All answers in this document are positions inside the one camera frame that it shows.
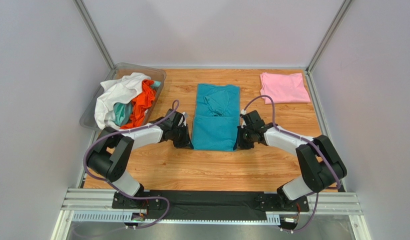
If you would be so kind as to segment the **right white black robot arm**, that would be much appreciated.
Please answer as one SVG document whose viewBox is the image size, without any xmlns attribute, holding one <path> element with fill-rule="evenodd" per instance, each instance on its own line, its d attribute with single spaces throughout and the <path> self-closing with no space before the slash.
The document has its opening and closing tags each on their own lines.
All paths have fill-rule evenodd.
<svg viewBox="0 0 410 240">
<path fill-rule="evenodd" d="M 277 189 L 276 203 L 291 207 L 309 194 L 340 185 L 347 168 L 326 135 L 310 137 L 288 131 L 275 123 L 264 123 L 257 111 L 241 112 L 234 150 L 249 150 L 255 144 L 281 149 L 297 157 L 301 174 Z"/>
</svg>

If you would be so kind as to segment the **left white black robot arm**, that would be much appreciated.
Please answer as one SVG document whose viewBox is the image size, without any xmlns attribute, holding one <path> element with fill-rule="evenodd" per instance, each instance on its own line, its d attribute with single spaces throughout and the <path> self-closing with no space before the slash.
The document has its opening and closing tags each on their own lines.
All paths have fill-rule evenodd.
<svg viewBox="0 0 410 240">
<path fill-rule="evenodd" d="M 88 175 L 116 189 L 114 206 L 138 209 L 151 199 L 144 186 L 127 171 L 131 152 L 135 149 L 171 141 L 175 148 L 192 149 L 186 113 L 169 109 L 166 116 L 144 126 L 126 130 L 106 127 L 86 151 L 83 165 Z"/>
</svg>

